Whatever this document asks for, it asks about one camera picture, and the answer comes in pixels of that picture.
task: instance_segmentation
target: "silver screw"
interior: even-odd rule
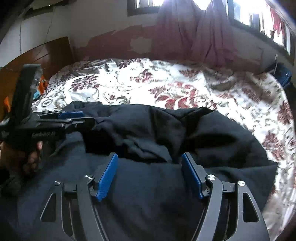
[[[216,177],[215,177],[213,174],[209,174],[209,175],[207,176],[207,178],[208,178],[209,180],[211,180],[211,181],[213,181],[213,180],[216,179]]]
[[[90,174],[87,174],[84,177],[87,177],[89,180],[92,179],[92,175],[90,175]]]
[[[237,183],[238,183],[238,185],[240,185],[240,186],[242,186],[242,187],[243,187],[244,185],[246,185],[245,182],[242,181],[242,180],[239,180]]]

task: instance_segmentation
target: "bed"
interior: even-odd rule
[[[62,110],[72,101],[219,111],[248,129],[268,158],[279,164],[263,212],[271,240],[292,218],[296,200],[294,122],[285,92],[272,75],[148,58],[81,61],[53,75],[32,109]]]

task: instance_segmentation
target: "cable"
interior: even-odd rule
[[[20,54],[22,54],[21,34],[22,34],[22,19],[20,21]]]
[[[38,54],[35,56],[35,58],[40,54],[40,52],[41,52],[41,51],[43,50],[43,48],[44,48],[44,45],[45,45],[46,40],[47,40],[47,35],[48,35],[48,33],[49,33],[50,27],[51,27],[51,25],[52,25],[52,20],[53,20],[53,18],[54,18],[54,11],[55,11],[55,9],[56,9],[56,7],[54,7],[54,10],[52,11],[52,19],[51,19],[51,21],[50,21],[50,25],[49,25],[49,27],[48,27],[48,30],[47,30],[47,33],[46,33],[46,36],[45,36],[45,41],[44,41],[44,43],[43,43],[43,45],[42,45],[41,50],[38,52]]]

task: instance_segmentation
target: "window frame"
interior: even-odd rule
[[[248,33],[252,34],[253,36],[259,38],[269,46],[271,46],[273,49],[277,50],[280,54],[282,54],[292,65],[294,65],[295,61],[295,41],[294,37],[290,31],[290,54],[287,51],[287,32],[285,31],[285,45],[280,46],[277,43],[275,43],[271,38],[268,38],[263,33],[259,32],[257,29],[254,29],[244,23],[241,23],[240,21],[236,20],[234,18],[234,5],[233,0],[227,0],[227,7],[228,7],[228,18],[232,26],[237,27],[239,29],[243,29],[247,31]]]
[[[149,13],[158,13],[160,7],[136,7],[136,0],[127,0],[128,7],[128,17],[139,15],[139,14],[149,14]]]

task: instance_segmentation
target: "bed sheet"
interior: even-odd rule
[[[46,93],[32,104],[32,109],[61,110],[72,101],[219,111],[248,129],[268,158],[279,164],[263,211],[271,240],[278,237],[294,214],[294,122],[285,92],[272,75],[254,76],[147,58],[81,61],[52,76]]]

